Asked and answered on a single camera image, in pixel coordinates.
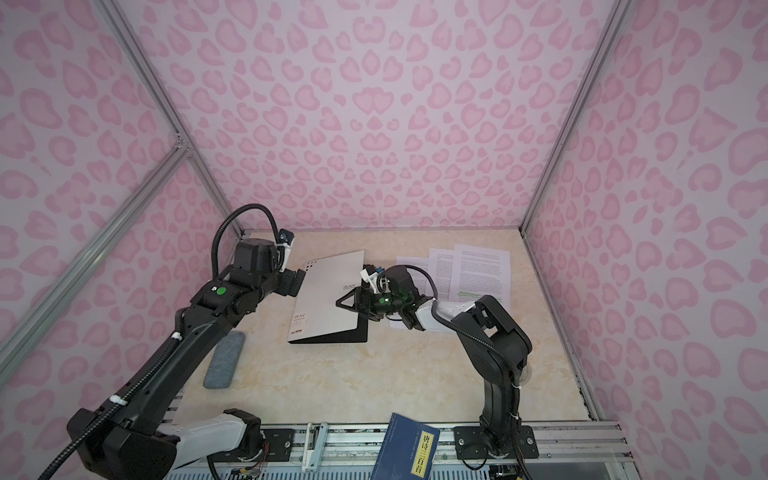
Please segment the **white black file folder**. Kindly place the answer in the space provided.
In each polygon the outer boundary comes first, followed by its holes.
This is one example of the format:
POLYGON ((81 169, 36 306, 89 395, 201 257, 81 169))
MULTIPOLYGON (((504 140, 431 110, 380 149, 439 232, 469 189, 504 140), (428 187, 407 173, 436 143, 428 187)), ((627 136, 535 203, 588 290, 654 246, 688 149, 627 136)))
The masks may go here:
POLYGON ((364 251, 311 260, 296 297, 289 344, 354 344, 368 340, 368 321, 336 301, 362 283, 364 251))

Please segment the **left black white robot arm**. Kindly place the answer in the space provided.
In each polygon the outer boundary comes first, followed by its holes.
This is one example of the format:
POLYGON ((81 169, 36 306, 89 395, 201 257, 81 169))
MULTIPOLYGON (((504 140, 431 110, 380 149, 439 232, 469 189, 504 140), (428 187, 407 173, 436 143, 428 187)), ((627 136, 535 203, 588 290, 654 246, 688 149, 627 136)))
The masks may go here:
POLYGON ((199 427, 162 429, 168 406, 208 353, 270 294, 296 296, 305 271, 287 269, 293 233, 275 241, 245 239, 233 264, 216 274, 175 314, 159 349, 96 410, 68 422, 70 443, 41 473, 50 479, 72 456, 105 479, 163 479, 196 460, 229 452, 246 461, 265 457, 260 419, 238 408, 199 427))

